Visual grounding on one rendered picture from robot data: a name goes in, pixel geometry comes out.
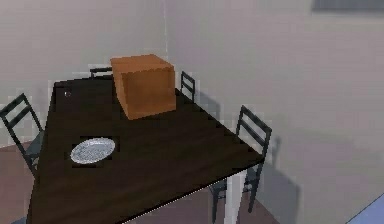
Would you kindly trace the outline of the brown cardboard box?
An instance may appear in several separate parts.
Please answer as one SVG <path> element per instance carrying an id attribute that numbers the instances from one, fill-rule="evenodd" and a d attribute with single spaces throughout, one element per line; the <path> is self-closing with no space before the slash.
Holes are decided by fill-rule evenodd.
<path id="1" fill-rule="evenodd" d="M 174 66 L 154 55 L 111 58 L 118 101 L 129 120 L 176 109 Z"/>

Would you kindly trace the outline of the dark brown dining table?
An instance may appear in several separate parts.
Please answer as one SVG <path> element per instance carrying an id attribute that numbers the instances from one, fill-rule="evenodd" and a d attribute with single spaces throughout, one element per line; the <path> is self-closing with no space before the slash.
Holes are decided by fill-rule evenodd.
<path id="1" fill-rule="evenodd" d="M 73 162 L 72 149 L 92 138 L 112 139 L 115 150 Z M 261 160 L 183 94 L 174 111 L 129 120 L 112 80 L 57 82 L 27 224 L 121 224 Z"/>

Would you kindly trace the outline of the grey framed wall picture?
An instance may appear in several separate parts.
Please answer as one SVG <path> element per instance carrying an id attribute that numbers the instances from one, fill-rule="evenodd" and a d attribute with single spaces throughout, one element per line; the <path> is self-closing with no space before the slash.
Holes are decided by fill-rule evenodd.
<path id="1" fill-rule="evenodd" d="M 315 11 L 384 12 L 384 0 L 313 0 Z"/>

